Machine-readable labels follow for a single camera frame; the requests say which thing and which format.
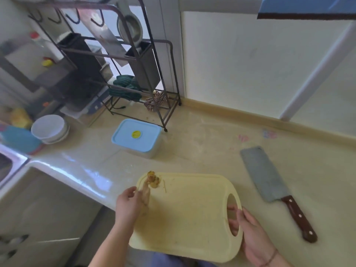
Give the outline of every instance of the knife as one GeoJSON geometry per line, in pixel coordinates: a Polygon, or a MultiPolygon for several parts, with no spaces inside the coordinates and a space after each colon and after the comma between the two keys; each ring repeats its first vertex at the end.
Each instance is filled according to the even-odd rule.
{"type": "Polygon", "coordinates": [[[267,202],[274,200],[283,201],[300,228],[303,238],[310,243],[316,242],[318,240],[317,234],[300,210],[263,148],[257,146],[243,149],[240,151],[240,155],[261,197],[267,202]]]}

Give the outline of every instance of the green cloth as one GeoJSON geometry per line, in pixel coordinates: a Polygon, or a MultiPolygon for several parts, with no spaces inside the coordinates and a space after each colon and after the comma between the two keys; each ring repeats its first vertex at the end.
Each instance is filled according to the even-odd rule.
{"type": "MultiPolygon", "coordinates": [[[[142,91],[139,83],[137,82],[136,78],[131,75],[120,75],[116,77],[116,80],[113,81],[114,85],[125,87],[132,90],[142,91]]],[[[127,99],[128,101],[140,101],[142,98],[141,94],[132,93],[129,91],[124,90],[115,90],[113,88],[109,89],[109,94],[111,96],[118,96],[120,98],[127,99]]]]}

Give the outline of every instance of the blue pants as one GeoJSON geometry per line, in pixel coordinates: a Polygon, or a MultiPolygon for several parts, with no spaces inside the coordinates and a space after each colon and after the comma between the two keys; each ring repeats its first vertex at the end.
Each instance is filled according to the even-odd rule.
{"type": "MultiPolygon", "coordinates": [[[[216,267],[216,265],[197,260],[198,267],[216,267]]],[[[151,267],[185,267],[180,257],[155,252],[152,256],[151,267]]]]}

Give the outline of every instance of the sink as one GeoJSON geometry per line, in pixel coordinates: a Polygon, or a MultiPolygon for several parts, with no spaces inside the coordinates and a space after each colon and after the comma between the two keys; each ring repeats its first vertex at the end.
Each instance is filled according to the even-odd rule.
{"type": "Polygon", "coordinates": [[[29,160],[28,157],[0,144],[0,188],[29,160]]]}

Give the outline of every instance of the wooden knife handle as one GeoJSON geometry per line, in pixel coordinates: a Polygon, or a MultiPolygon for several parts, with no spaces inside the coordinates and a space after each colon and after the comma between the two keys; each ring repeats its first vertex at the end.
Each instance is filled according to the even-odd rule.
{"type": "Polygon", "coordinates": [[[288,206],[291,216],[301,229],[303,239],[307,242],[315,243],[318,240],[318,236],[303,212],[300,210],[294,198],[292,196],[286,196],[281,198],[281,200],[288,206]]]}

